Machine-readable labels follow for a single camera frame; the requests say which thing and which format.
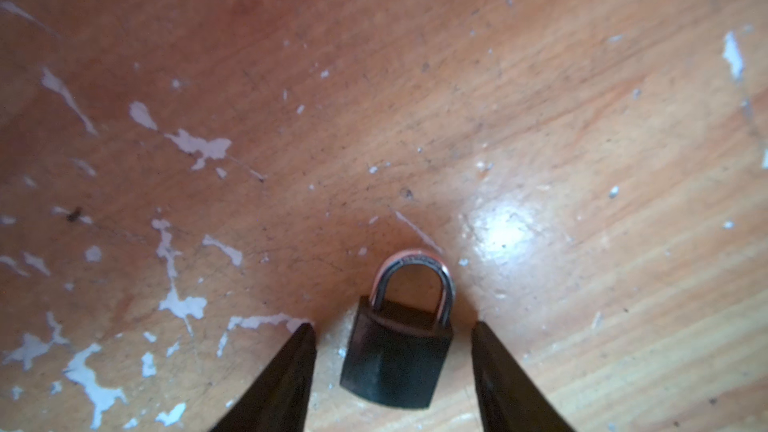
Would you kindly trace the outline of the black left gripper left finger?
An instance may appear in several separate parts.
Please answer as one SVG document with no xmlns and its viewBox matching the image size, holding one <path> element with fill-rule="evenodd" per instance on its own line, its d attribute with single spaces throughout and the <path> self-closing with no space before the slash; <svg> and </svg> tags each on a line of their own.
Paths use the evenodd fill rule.
<svg viewBox="0 0 768 432">
<path fill-rule="evenodd" d="M 304 323 L 213 429 L 302 432 L 316 356 L 315 330 Z"/>
</svg>

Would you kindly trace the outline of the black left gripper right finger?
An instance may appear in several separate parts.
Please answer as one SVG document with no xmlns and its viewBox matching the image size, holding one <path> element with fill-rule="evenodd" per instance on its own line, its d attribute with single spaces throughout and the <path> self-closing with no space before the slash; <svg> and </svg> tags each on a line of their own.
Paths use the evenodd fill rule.
<svg viewBox="0 0 768 432">
<path fill-rule="evenodd" d="M 472 329 L 471 356 L 485 431 L 572 429 L 483 321 Z"/>
</svg>

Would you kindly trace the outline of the black padlock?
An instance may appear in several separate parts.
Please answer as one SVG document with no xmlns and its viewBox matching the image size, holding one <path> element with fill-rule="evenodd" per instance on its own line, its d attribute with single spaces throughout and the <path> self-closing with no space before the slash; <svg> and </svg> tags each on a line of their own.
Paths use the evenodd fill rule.
<svg viewBox="0 0 768 432">
<path fill-rule="evenodd" d="M 424 266 L 441 283 L 432 312 L 386 298 L 390 279 L 408 266 Z M 435 252 L 406 249 L 379 267 L 369 295 L 360 298 L 340 386 L 369 402 L 400 409 L 427 409 L 446 361 L 454 331 L 456 288 Z"/>
</svg>

